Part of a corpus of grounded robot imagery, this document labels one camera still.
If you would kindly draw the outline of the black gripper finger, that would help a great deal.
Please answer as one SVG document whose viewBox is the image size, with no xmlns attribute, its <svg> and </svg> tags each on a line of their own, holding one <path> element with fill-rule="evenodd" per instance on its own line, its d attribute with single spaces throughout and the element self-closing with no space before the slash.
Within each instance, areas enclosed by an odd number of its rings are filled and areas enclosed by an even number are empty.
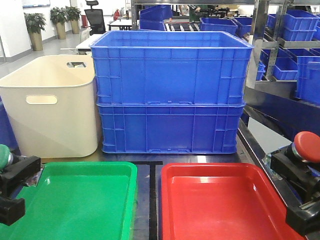
<svg viewBox="0 0 320 240">
<path fill-rule="evenodd" d="M 0 223 L 10 226 L 26 213 L 25 199 L 0 197 Z"/>
<path fill-rule="evenodd" d="M 320 164 L 303 159 L 294 146 L 273 151 L 270 168 L 289 183 L 302 203 L 320 200 Z"/>
<path fill-rule="evenodd" d="M 40 157 L 10 154 L 8 163 L 0 170 L 0 195 L 9 198 L 18 186 L 40 170 Z"/>
<path fill-rule="evenodd" d="M 318 232 L 320 230 L 320 201 L 288 205 L 285 221 L 301 236 Z"/>
</svg>

